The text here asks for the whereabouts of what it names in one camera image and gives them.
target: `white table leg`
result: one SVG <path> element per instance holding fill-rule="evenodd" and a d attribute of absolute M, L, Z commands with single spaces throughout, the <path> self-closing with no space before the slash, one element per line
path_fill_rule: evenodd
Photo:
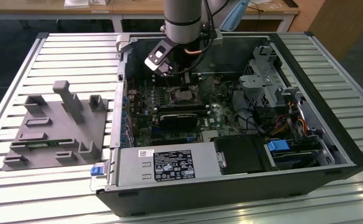
<path fill-rule="evenodd" d="M 112 19 L 115 33 L 123 33 L 123 25 L 121 25 L 123 16 L 112 15 L 111 19 Z"/>
<path fill-rule="evenodd" d="M 284 15 L 284 18 L 279 24 L 279 29 L 276 30 L 276 32 L 287 32 L 288 28 L 292 25 L 292 21 L 293 21 L 295 15 Z"/>

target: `blue latch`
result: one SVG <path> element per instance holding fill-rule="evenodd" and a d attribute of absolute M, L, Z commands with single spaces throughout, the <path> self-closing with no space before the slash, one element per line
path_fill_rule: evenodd
<path fill-rule="evenodd" d="M 269 151 L 289 150 L 288 143 L 285 140 L 272 140 L 268 144 Z"/>
<path fill-rule="evenodd" d="M 96 163 L 92 167 L 92 171 L 91 171 L 91 174 L 92 176 L 100 176 L 100 175 L 104 175 L 104 163 Z"/>

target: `power supply label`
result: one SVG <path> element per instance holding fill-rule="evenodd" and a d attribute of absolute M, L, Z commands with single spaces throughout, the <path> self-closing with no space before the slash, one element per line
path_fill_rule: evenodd
<path fill-rule="evenodd" d="M 153 153 L 153 169 L 157 182 L 195 178 L 191 150 Z"/>

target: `gray plastic shroud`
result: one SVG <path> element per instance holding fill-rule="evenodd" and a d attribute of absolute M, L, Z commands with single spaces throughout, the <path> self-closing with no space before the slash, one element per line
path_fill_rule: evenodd
<path fill-rule="evenodd" d="M 4 171 L 93 164 L 101 160 L 108 100 L 79 100 L 68 81 L 56 81 L 63 101 L 28 96 L 28 113 L 4 158 Z"/>

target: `copper pipe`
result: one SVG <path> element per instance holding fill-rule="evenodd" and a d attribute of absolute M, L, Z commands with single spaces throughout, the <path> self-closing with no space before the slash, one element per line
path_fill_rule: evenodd
<path fill-rule="evenodd" d="M 189 55 L 199 55 L 201 54 L 201 50 L 196 50 L 196 51 L 189 51 L 187 48 L 184 49 L 185 53 Z"/>

